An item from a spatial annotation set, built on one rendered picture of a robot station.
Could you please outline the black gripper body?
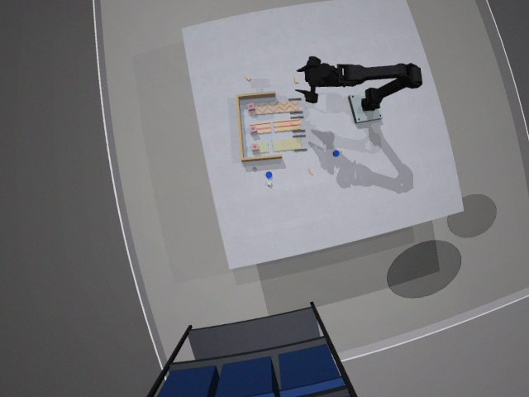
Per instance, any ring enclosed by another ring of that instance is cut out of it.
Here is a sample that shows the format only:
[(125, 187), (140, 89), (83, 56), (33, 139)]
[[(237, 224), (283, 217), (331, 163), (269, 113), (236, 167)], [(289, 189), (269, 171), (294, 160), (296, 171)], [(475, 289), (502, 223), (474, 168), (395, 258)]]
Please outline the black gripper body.
[[(317, 69), (319, 65), (321, 65), (320, 59), (318, 59), (315, 56), (309, 56), (308, 67), (312, 69)], [(317, 87), (319, 88), (319, 87), (328, 87), (328, 86), (326, 85), (326, 81), (321, 79), (321, 83), (319, 83)], [(316, 93), (316, 87), (311, 86), (311, 91), (310, 92), (307, 91), (305, 100), (306, 102), (309, 102), (309, 103), (317, 102), (318, 94)]]

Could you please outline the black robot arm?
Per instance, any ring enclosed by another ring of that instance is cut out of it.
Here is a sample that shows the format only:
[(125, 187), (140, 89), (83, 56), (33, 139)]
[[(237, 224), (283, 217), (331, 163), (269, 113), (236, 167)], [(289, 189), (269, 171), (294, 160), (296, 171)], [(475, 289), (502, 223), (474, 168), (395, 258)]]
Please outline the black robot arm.
[[(344, 76), (342, 75), (344, 69)], [(353, 87), (362, 84), (367, 80), (375, 79), (395, 79), (380, 88), (367, 88), (366, 98), (362, 98), (361, 106), (363, 111), (374, 111), (380, 109), (383, 98), (392, 93), (396, 93), (403, 88), (419, 88), (422, 86), (421, 68), (415, 64), (397, 64), (378, 67), (364, 67), (362, 65), (334, 65), (322, 63), (317, 69), (307, 69), (304, 72), (305, 81), (309, 86), (316, 87), (321, 83), (321, 79), (326, 81), (328, 87), (349, 86)]]

